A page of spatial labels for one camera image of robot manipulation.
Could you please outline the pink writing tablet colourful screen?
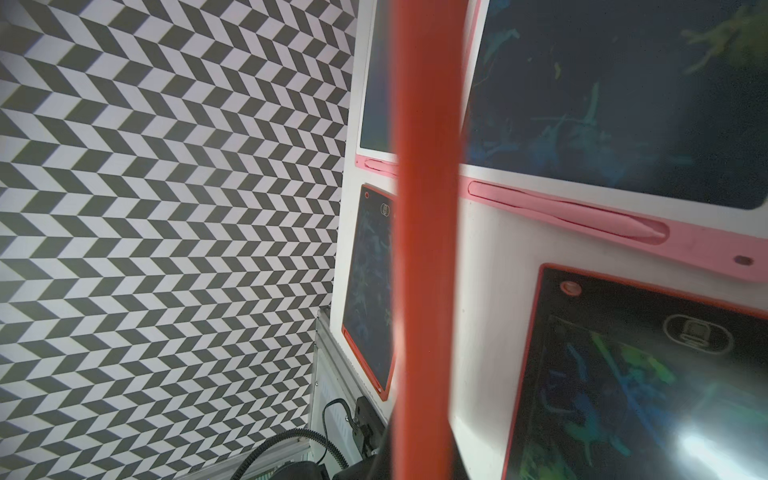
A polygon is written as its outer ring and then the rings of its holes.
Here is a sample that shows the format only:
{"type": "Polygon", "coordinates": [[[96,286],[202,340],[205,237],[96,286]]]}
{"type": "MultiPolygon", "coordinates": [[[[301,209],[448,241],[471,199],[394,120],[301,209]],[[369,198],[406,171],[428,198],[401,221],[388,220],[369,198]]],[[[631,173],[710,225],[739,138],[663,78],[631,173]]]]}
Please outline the pink writing tablet colourful screen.
{"type": "Polygon", "coordinates": [[[374,1],[370,20],[365,24],[367,53],[356,165],[390,178],[397,173],[392,145],[390,75],[390,5],[374,1]]]}

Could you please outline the red writing tablet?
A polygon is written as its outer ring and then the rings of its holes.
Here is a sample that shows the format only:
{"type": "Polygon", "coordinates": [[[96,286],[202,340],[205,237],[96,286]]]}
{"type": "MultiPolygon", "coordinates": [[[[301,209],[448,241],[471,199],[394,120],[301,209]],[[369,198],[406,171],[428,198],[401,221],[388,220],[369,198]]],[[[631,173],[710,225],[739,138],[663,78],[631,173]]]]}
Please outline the red writing tablet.
{"type": "Polygon", "coordinates": [[[388,399],[394,373],[393,196],[360,188],[341,331],[373,390],[388,399]]]}
{"type": "Polygon", "coordinates": [[[391,7],[397,479],[448,479],[453,470],[449,403],[467,10],[465,1],[391,7]]]}
{"type": "Polygon", "coordinates": [[[763,479],[767,314],[539,270],[506,479],[763,479]]]}

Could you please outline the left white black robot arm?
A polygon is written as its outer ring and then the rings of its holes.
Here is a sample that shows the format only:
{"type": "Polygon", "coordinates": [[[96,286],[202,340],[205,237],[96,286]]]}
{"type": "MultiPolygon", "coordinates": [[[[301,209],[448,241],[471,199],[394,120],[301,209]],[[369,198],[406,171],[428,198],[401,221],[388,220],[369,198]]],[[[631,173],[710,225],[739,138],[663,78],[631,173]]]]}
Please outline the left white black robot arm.
{"type": "Polygon", "coordinates": [[[387,426],[368,398],[343,398],[320,410],[318,430],[292,428],[253,449],[233,479],[372,479],[389,447],[387,426]]]}

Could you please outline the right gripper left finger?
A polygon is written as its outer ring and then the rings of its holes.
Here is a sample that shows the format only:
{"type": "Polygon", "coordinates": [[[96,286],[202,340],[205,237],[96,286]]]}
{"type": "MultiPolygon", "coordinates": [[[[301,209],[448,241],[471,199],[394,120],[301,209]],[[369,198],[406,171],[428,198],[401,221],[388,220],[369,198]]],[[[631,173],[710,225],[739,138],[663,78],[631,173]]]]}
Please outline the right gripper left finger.
{"type": "Polygon", "coordinates": [[[341,470],[336,473],[333,480],[386,480],[393,477],[393,438],[394,438],[394,426],[396,422],[390,421],[386,427],[383,427],[383,423],[380,420],[371,421],[370,418],[362,418],[357,421],[355,427],[357,430],[365,431],[366,429],[374,432],[375,427],[379,427],[381,438],[379,448],[376,455],[365,458],[362,461],[341,470]]]}

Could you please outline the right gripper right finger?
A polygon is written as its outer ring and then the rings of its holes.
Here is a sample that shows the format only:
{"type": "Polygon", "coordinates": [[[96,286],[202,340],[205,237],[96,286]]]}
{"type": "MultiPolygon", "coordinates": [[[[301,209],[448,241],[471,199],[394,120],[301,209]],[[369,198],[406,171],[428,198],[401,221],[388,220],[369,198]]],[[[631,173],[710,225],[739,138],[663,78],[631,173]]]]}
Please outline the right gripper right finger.
{"type": "Polygon", "coordinates": [[[451,480],[469,480],[466,467],[462,460],[458,445],[454,437],[451,438],[452,447],[452,463],[451,463],[451,480]]]}

